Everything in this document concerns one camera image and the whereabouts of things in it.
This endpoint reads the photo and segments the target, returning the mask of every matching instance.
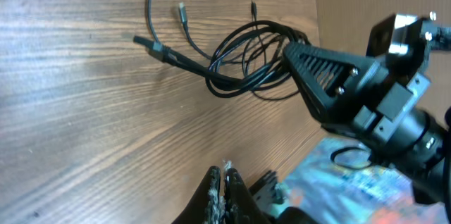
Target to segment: wood grain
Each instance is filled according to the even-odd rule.
[[[160,40],[197,61],[180,1],[208,52],[250,21],[251,0],[154,0]],[[254,1],[318,44],[315,0]],[[323,136],[300,97],[219,99],[150,59],[130,39],[149,36],[144,3],[0,0],[0,223],[169,223],[209,166],[283,178]]]

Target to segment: screw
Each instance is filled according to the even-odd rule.
[[[424,35],[424,37],[426,38],[426,40],[431,41],[431,40],[432,40],[432,33],[426,32],[426,34]]]
[[[435,138],[431,137],[431,139],[428,141],[428,143],[426,143],[426,148],[430,149],[432,147],[432,145],[434,144],[434,142],[435,142]]]
[[[357,68],[351,69],[350,75],[351,75],[352,77],[358,76],[358,74],[359,74],[359,69],[357,69]]]
[[[339,94],[339,95],[342,95],[342,94],[345,93],[345,89],[342,88],[342,87],[337,87],[337,88],[335,89],[335,93],[336,93],[336,94]]]
[[[429,13],[429,18],[430,18],[431,20],[437,20],[437,13],[435,13],[434,11],[431,11],[431,12]]]

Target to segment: wooden table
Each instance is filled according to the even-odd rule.
[[[248,23],[251,0],[154,0],[164,44],[198,61]],[[315,0],[255,0],[259,19],[319,44]],[[207,168],[284,178],[324,135],[301,97],[219,99],[148,57],[145,0],[0,0],[0,222],[169,223]],[[293,82],[269,93],[295,89]]]

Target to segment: colorful mat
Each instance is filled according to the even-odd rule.
[[[395,170],[372,167],[353,171],[331,163],[332,152],[357,145],[352,140],[323,139],[280,184],[288,200],[275,207],[274,214],[296,206],[324,224],[447,222],[443,204],[415,204],[410,181]],[[362,164],[367,157],[364,152],[351,151],[337,161]]]

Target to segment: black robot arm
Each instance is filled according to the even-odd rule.
[[[431,50],[450,50],[450,28],[392,15],[371,31],[366,56],[291,42],[284,50],[310,114],[334,134],[363,142],[370,161],[412,179],[418,203],[449,213],[449,134],[416,108],[430,80]]]

